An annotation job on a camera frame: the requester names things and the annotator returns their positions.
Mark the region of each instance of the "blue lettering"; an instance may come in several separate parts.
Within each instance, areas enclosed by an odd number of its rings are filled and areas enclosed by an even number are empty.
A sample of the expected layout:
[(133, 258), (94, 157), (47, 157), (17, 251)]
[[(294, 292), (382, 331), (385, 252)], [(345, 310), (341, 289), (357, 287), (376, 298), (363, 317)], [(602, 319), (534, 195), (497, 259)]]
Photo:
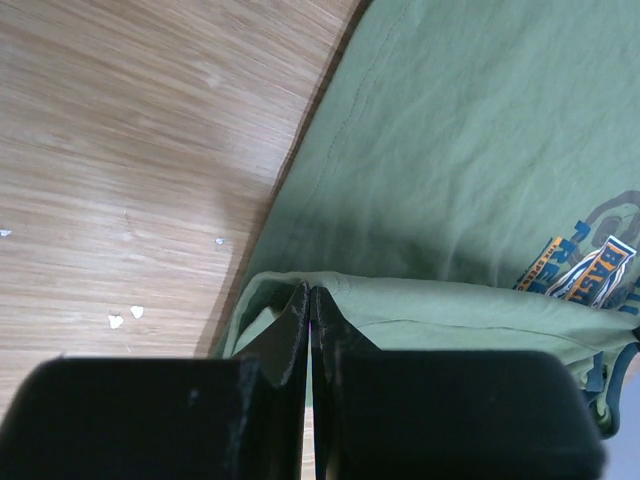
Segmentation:
[(571, 237), (571, 241), (573, 243), (580, 243), (582, 240), (587, 238), (589, 236), (589, 233), (591, 232), (591, 226), (587, 223), (584, 223), (582, 220), (579, 220), (578, 223), (576, 223), (576, 226), (573, 228), (576, 230), (576, 233), (574, 233), (573, 237)]
[(576, 244), (571, 243), (570, 241), (563, 238), (562, 242), (560, 242), (560, 245), (558, 245), (558, 249), (562, 250), (556, 250), (555, 252), (553, 252), (553, 255), (551, 255), (551, 259), (555, 260), (558, 263), (566, 263), (569, 260), (571, 254), (576, 250)]
[(638, 309), (636, 307), (628, 307), (627, 305), (623, 305), (618, 309), (619, 312), (630, 313), (631, 315), (637, 315)]
[(584, 279), (582, 279), (582, 282), (580, 283), (580, 289), (584, 290), (585, 294), (589, 294), (593, 292), (593, 289), (595, 287), (600, 287), (601, 284), (602, 284), (601, 281), (598, 281), (591, 277), (585, 277)]
[(589, 270), (589, 275), (598, 278), (607, 278), (611, 273), (611, 270), (604, 266), (602, 262), (596, 262), (596, 264)]
[(542, 271), (538, 274), (538, 279), (551, 282), (553, 280), (553, 277), (556, 275), (556, 273), (558, 273), (559, 270), (560, 267), (558, 267), (557, 265), (546, 263)]
[(607, 246), (602, 252), (600, 258), (614, 267), (617, 267), (620, 262), (624, 259), (625, 255), (623, 253), (616, 252), (613, 248)]
[(527, 288), (527, 292), (533, 293), (545, 293), (547, 291), (547, 286), (540, 282), (531, 282), (529, 288)]

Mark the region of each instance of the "green t-shirt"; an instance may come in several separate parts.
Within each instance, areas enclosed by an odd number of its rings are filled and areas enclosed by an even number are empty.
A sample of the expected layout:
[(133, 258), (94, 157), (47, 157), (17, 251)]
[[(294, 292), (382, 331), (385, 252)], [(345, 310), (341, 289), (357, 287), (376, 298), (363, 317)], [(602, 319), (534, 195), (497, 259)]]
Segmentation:
[(383, 348), (553, 353), (615, 433), (640, 325), (635, 18), (632, 0), (374, 1), (220, 352), (306, 279)]

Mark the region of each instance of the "wood grain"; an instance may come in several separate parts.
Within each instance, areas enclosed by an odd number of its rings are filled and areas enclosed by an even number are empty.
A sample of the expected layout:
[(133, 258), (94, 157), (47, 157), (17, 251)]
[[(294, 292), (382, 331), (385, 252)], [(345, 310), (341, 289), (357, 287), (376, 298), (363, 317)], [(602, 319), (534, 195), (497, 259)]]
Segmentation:
[(0, 2), (0, 415), (57, 355), (207, 353), (357, 4)]

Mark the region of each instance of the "white debris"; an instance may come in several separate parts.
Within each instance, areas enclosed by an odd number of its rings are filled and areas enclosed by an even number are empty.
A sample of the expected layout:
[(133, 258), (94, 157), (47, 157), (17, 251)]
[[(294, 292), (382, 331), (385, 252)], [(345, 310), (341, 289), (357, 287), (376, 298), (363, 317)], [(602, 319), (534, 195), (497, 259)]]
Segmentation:
[(140, 318), (142, 318), (142, 315), (144, 315), (144, 307), (138, 307), (138, 306), (133, 306), (131, 307), (131, 314), (133, 315), (133, 318), (135, 318), (136, 320), (140, 320)]
[(111, 325), (112, 330), (120, 328), (123, 323), (124, 318), (122, 318), (120, 315), (109, 315), (109, 325)]

